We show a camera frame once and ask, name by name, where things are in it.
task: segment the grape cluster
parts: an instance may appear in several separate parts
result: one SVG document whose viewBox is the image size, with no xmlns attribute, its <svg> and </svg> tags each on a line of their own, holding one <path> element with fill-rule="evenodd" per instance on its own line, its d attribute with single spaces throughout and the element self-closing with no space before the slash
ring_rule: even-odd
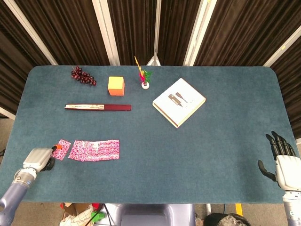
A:
<svg viewBox="0 0 301 226">
<path fill-rule="evenodd" d="M 76 66 L 76 68 L 71 71 L 71 78 L 80 81 L 80 83 L 89 83 L 90 86 L 96 86 L 94 77 L 87 72 L 83 72 L 81 67 L 78 66 Z"/>
</svg>

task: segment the orange block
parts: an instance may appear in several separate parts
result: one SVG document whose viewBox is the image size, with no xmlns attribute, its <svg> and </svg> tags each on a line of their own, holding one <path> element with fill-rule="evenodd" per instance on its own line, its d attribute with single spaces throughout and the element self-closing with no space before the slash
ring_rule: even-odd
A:
<svg viewBox="0 0 301 226">
<path fill-rule="evenodd" d="M 109 77 L 108 90 L 111 96 L 124 96 L 124 88 L 123 77 Z"/>
</svg>

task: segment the small pink cloth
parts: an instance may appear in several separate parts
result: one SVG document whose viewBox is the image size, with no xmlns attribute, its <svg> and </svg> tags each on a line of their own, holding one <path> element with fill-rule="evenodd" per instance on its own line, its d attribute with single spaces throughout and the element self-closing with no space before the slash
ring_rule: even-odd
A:
<svg viewBox="0 0 301 226">
<path fill-rule="evenodd" d="M 69 157 L 77 161 L 119 159 L 119 140 L 74 141 Z"/>
<path fill-rule="evenodd" d="M 56 149 L 51 156 L 62 161 L 67 154 L 71 143 L 66 140 L 60 140 L 58 144 L 62 146 L 62 149 Z"/>
</svg>

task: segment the book cover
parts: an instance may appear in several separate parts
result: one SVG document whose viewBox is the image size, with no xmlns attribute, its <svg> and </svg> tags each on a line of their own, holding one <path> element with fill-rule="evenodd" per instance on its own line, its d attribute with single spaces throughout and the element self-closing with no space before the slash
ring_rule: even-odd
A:
<svg viewBox="0 0 301 226">
<path fill-rule="evenodd" d="M 180 78 L 157 97 L 152 105 L 176 128 L 181 126 L 206 101 L 184 79 Z"/>
</svg>

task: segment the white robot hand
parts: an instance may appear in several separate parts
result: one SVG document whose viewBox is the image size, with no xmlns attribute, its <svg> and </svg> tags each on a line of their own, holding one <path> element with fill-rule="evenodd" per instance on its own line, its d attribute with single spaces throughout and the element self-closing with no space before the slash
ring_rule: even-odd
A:
<svg viewBox="0 0 301 226">
<path fill-rule="evenodd" d="M 285 190 L 283 203 L 289 226 L 301 225 L 301 159 L 296 156 L 292 146 L 286 140 L 272 131 L 272 136 L 266 134 L 271 144 L 276 164 L 276 174 L 268 172 L 261 160 L 258 160 L 259 170 L 263 175 L 278 183 Z"/>
</svg>

